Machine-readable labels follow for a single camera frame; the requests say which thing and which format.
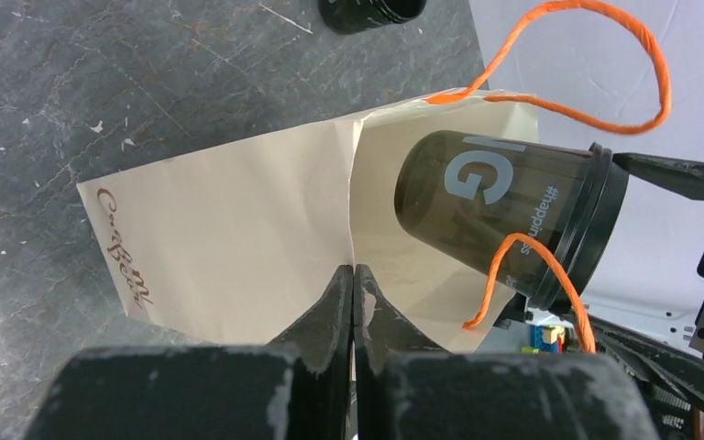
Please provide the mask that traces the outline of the brown paper takeout bag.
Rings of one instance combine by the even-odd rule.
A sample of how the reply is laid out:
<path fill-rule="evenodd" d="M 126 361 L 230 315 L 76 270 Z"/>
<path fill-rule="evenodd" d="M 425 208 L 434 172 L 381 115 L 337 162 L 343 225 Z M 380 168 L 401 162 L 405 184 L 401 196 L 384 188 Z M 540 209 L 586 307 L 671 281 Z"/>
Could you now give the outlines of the brown paper takeout bag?
<path fill-rule="evenodd" d="M 474 350 L 513 297 L 513 277 L 471 269 L 409 236 L 393 206 L 408 150 L 439 129 L 537 140 L 544 109 L 616 135 L 661 126 L 670 72 L 654 34 L 601 1 L 528 12 L 485 70 L 536 19 L 570 9 L 629 30 L 654 67 L 660 108 L 635 125 L 607 122 L 481 80 L 351 115 L 245 138 L 83 182 L 78 191 L 127 316 L 202 340 L 269 342 L 315 305 L 340 268 L 370 266 L 385 301 L 440 347 Z"/>

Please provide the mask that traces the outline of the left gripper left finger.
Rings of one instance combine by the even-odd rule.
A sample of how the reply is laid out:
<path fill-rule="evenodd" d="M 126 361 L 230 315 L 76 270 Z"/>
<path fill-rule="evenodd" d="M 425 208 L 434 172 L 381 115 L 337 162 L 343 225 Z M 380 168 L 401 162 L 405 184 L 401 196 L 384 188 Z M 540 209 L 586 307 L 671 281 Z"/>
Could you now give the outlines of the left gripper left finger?
<path fill-rule="evenodd" d="M 343 439 L 354 270 L 263 346 L 110 346 L 72 357 L 29 439 Z"/>

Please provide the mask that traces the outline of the single black cup lid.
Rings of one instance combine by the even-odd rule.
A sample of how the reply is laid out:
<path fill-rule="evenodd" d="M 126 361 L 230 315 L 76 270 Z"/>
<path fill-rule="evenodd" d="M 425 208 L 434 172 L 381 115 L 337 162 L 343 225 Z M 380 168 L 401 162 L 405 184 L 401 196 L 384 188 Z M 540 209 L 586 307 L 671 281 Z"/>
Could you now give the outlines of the single black cup lid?
<path fill-rule="evenodd" d="M 627 192 L 629 173 L 613 162 L 613 153 L 598 143 L 585 152 L 588 161 L 569 201 L 558 212 L 557 235 L 545 243 L 578 293 L 587 287 L 611 238 Z"/>

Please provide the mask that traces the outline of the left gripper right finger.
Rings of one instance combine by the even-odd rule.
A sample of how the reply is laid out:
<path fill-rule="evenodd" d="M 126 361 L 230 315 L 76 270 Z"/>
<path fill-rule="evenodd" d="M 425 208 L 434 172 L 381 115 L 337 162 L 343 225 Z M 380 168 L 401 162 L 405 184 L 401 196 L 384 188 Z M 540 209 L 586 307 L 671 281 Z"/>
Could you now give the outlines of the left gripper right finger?
<path fill-rule="evenodd" d="M 358 434 L 363 439 L 655 439 L 632 379 L 584 353 L 452 354 L 383 295 L 353 281 Z"/>

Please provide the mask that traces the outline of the black coffee cup with print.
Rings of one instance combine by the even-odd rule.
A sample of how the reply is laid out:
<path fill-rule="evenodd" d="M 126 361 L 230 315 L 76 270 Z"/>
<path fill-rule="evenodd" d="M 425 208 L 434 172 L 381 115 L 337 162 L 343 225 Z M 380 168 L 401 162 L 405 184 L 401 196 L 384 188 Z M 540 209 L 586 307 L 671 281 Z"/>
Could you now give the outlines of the black coffee cup with print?
<path fill-rule="evenodd" d="M 563 261 L 592 166 L 587 150 L 440 130 L 406 156 L 395 214 L 410 236 L 483 274 L 513 233 Z"/>

